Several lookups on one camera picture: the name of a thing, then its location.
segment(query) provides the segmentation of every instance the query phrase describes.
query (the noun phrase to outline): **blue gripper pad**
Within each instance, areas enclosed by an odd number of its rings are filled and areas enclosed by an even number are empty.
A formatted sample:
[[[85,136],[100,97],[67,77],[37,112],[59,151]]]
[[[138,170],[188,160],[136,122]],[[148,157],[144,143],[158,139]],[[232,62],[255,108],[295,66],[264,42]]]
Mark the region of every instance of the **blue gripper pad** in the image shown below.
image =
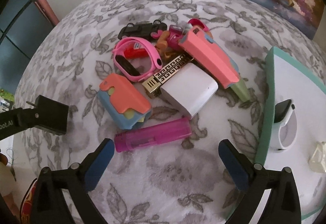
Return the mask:
[[[111,139],[104,139],[99,147],[84,159],[83,163],[85,163],[85,166],[88,166],[84,176],[84,188],[86,192],[95,189],[114,153],[115,145],[113,141]]]
[[[249,188],[249,175],[238,159],[241,154],[227,139],[222,140],[218,145],[218,154],[237,189],[246,191]]]

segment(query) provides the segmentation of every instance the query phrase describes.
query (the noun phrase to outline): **white plastic charger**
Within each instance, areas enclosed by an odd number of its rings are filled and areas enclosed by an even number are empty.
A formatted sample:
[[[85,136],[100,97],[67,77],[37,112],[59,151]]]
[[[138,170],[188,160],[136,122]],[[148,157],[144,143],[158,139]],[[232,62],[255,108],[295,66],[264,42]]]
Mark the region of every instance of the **white plastic charger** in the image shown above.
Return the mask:
[[[162,96],[192,119],[217,91],[217,82],[196,65],[185,65],[161,87]]]

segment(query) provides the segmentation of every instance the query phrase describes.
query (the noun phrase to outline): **gold lighter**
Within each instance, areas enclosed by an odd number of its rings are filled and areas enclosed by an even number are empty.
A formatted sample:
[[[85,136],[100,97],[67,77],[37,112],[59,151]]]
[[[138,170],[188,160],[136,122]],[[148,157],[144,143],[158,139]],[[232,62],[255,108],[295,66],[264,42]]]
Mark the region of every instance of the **gold lighter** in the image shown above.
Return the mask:
[[[191,62],[193,57],[186,53],[178,55],[170,63],[164,66],[158,73],[151,76],[149,79],[143,82],[143,86],[149,97],[157,97],[160,95],[160,87],[167,82],[175,73],[177,73],[182,67]]]

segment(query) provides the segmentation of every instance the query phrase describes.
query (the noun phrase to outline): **smartwatch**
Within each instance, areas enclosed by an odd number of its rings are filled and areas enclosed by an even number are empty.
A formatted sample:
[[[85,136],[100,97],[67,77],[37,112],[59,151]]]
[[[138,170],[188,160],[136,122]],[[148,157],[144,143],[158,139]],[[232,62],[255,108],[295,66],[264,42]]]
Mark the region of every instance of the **smartwatch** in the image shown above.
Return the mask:
[[[151,68],[144,74],[140,74],[138,70],[126,59],[124,51],[131,47],[137,46],[143,48],[151,59]],[[139,37],[126,37],[120,40],[112,51],[113,62],[118,69],[132,82],[140,82],[148,79],[157,70],[162,69],[161,57],[149,41]]]
[[[277,103],[275,105],[270,147],[277,151],[289,149],[294,145],[296,135],[297,117],[293,99]]]

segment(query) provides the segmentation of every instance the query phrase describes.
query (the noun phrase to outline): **floral blanket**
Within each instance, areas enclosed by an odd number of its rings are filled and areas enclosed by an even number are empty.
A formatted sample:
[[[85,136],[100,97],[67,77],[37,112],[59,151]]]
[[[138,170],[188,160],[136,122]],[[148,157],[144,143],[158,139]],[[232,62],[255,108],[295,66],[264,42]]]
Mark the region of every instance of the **floral blanket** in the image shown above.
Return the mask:
[[[200,18],[214,39],[238,64],[251,101],[242,103],[219,89],[191,120],[192,135],[181,141],[133,152],[115,153],[90,197],[108,223],[224,223],[239,199],[218,156],[222,139],[253,159],[266,98],[264,58],[278,46],[325,82],[325,54],[303,33],[273,12],[248,0],[87,0],[48,35],[31,59],[15,94],[26,108],[44,95],[70,106],[67,134],[39,129],[21,133],[38,175],[81,162],[104,138],[119,130],[96,97],[99,84],[117,72],[112,49],[122,27],[160,19],[184,25]],[[136,88],[145,94],[140,84]],[[170,104],[151,100],[153,115],[145,124],[180,118]],[[77,223],[78,213],[68,198]]]

